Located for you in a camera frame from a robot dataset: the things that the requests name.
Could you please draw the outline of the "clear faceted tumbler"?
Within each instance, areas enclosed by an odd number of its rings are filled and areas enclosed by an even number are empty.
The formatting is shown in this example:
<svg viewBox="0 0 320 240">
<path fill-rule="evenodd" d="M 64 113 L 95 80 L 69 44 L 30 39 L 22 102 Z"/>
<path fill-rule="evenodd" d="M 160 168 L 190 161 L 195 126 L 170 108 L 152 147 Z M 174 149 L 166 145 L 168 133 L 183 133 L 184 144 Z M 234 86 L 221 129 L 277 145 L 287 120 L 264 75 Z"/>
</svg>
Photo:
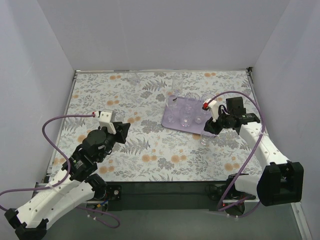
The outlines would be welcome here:
<svg viewBox="0 0 320 240">
<path fill-rule="evenodd" d="M 213 94 L 211 93 L 206 93 L 201 97 L 201 108 L 200 108 L 200 113 L 203 115 L 208 115 L 210 114 L 209 110 L 204 109 L 204 103 L 207 103 L 209 100 L 211 100 L 214 97 Z"/>
<path fill-rule="evenodd" d="M 189 110 L 181 109 L 179 112 L 179 121 L 183 127 L 190 127 L 194 119 L 194 110 L 191 108 Z"/>
</svg>

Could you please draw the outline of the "small clear shot glass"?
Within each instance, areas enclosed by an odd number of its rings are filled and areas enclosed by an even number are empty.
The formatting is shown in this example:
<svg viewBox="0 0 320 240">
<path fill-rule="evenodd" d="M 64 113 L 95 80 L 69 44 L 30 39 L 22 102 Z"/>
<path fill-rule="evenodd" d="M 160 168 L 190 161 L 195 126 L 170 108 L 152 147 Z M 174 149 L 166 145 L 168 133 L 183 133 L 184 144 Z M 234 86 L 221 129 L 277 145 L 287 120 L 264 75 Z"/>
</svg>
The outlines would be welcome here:
<svg viewBox="0 0 320 240">
<path fill-rule="evenodd" d="M 215 137 L 215 135 L 210 132 L 203 131 L 200 134 L 200 137 L 200 143 L 204 146 L 208 146 L 211 143 L 212 139 Z"/>
</svg>

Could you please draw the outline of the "clear wine glass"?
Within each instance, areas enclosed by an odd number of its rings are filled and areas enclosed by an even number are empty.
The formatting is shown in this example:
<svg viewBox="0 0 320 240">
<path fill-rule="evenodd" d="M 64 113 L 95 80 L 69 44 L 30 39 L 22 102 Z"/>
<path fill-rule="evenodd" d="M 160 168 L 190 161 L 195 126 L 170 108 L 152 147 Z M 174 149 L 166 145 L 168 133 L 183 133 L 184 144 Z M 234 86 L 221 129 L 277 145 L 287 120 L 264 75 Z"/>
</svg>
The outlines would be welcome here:
<svg viewBox="0 0 320 240">
<path fill-rule="evenodd" d="M 194 110 L 200 102 L 200 96 L 194 92 L 187 92 L 184 97 L 184 109 L 187 112 Z"/>
</svg>

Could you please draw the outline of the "tall clear champagne flute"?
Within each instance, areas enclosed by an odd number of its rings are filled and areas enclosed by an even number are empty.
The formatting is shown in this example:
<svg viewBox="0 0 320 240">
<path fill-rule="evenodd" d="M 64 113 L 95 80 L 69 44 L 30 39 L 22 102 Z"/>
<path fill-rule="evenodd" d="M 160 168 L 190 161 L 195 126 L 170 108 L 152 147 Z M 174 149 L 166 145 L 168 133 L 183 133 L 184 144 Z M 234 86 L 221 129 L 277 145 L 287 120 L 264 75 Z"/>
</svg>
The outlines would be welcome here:
<svg viewBox="0 0 320 240">
<path fill-rule="evenodd" d="M 173 124 L 176 121 L 176 116 L 174 110 L 177 108 L 178 95 L 172 89 L 166 93 L 166 107 L 169 110 L 169 113 L 166 117 L 166 121 L 170 124 Z"/>
</svg>

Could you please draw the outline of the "tall clear highball glass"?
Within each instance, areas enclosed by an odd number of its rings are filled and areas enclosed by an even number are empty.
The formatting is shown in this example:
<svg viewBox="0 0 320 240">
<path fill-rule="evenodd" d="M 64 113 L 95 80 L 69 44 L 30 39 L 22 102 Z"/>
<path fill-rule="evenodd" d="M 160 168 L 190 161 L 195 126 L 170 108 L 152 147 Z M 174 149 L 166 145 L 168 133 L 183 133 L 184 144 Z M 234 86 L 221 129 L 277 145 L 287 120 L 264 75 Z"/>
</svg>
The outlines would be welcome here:
<svg viewBox="0 0 320 240">
<path fill-rule="evenodd" d="M 178 100 L 178 96 L 180 96 L 183 92 L 183 81 L 184 81 L 184 74 L 182 72 L 176 72 L 173 75 L 171 89 L 173 94 L 175 95 L 175 99 L 173 100 L 175 103 Z"/>
</svg>

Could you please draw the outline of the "small clear tumbler front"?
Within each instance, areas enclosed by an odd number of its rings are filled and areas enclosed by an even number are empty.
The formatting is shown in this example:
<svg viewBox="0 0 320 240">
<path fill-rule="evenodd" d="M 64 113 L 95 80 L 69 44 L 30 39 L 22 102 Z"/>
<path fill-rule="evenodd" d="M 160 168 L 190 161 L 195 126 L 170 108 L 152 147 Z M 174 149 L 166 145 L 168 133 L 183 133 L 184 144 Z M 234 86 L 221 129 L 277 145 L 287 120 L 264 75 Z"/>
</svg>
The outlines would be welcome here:
<svg viewBox="0 0 320 240">
<path fill-rule="evenodd" d="M 203 122 L 203 115 L 198 113 L 195 118 L 194 118 L 194 121 L 197 123 L 197 124 L 201 124 Z"/>
</svg>

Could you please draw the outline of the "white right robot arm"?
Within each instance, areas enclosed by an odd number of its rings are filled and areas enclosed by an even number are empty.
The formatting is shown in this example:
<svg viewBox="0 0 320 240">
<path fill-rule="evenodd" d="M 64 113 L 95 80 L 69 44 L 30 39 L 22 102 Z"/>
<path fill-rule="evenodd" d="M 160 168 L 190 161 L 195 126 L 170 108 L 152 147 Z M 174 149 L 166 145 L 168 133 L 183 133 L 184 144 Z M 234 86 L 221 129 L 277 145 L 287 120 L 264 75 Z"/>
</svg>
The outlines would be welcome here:
<svg viewBox="0 0 320 240">
<path fill-rule="evenodd" d="M 242 97 L 228 98 L 226 105 L 212 98 L 207 99 L 202 108 L 211 113 L 204 131 L 213 135 L 218 135 L 224 129 L 236 131 L 251 149 L 248 159 L 255 156 L 262 168 L 260 176 L 243 173 L 243 167 L 230 176 L 220 198 L 222 201 L 230 193 L 256 196 L 266 207 L 301 201 L 303 166 L 299 162 L 290 161 L 280 152 L 266 134 L 262 118 L 247 112 Z"/>
</svg>

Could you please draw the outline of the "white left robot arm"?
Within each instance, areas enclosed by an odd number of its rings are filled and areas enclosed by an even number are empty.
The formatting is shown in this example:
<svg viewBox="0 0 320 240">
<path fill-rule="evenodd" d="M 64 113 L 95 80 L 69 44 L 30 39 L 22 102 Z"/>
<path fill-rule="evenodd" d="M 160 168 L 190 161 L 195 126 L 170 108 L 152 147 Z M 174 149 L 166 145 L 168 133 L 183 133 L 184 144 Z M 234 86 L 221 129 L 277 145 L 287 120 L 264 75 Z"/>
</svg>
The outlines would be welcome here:
<svg viewBox="0 0 320 240">
<path fill-rule="evenodd" d="M 98 163 L 112 153 L 116 143 L 125 144 L 130 123 L 115 122 L 91 131 L 56 173 L 45 189 L 4 216 L 20 240 L 41 240 L 60 217 L 91 199 L 107 194 L 107 183 L 96 173 Z"/>
</svg>

